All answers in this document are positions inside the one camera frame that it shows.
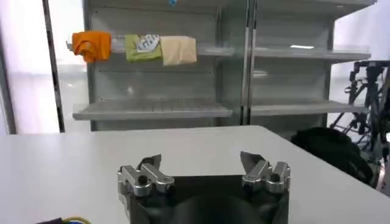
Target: orange cloth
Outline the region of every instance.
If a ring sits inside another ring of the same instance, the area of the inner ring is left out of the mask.
[[[84,61],[108,60],[111,51],[111,35],[103,31],[85,31],[72,35],[75,55],[83,55]]]

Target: yellow cable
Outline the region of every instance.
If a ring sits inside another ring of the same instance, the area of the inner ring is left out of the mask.
[[[78,217],[78,216],[69,217],[69,218],[63,219],[62,221],[63,222],[79,221],[79,222],[82,222],[84,224],[91,224],[91,222],[88,221],[87,219],[82,218],[82,217]]]

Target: metal pole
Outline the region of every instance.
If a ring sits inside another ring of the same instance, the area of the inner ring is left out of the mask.
[[[44,21],[46,23],[46,35],[48,36],[48,47],[49,47],[49,54],[50,54],[50,64],[51,64],[51,74],[53,79],[55,104],[57,107],[58,127],[60,129],[60,132],[63,133],[65,132],[65,125],[64,125],[63,114],[62,114],[61,92],[60,92],[60,85],[58,80],[59,74],[57,70],[57,61],[55,59],[55,49],[54,49],[53,31],[52,31],[51,19],[50,19],[49,2],[48,0],[42,0],[42,3],[43,3]]]
[[[3,99],[4,113],[7,124],[7,132],[10,135],[16,134],[15,117],[13,113],[12,98],[10,94],[8,73],[5,66],[4,51],[2,48],[2,36],[0,27],[0,91]]]

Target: black bag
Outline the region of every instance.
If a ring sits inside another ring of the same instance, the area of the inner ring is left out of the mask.
[[[316,127],[298,133],[291,142],[356,179],[370,184],[373,172],[359,147],[340,131]]]

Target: towel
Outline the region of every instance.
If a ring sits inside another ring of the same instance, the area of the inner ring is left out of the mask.
[[[194,63],[196,58],[196,40],[184,36],[160,37],[163,64],[182,65]]]
[[[124,37],[124,41],[126,60],[129,62],[161,58],[160,36],[158,35],[138,36],[128,34]]]
[[[84,61],[108,60],[111,52],[111,35],[107,32],[89,30],[72,35],[75,55],[83,55]]]

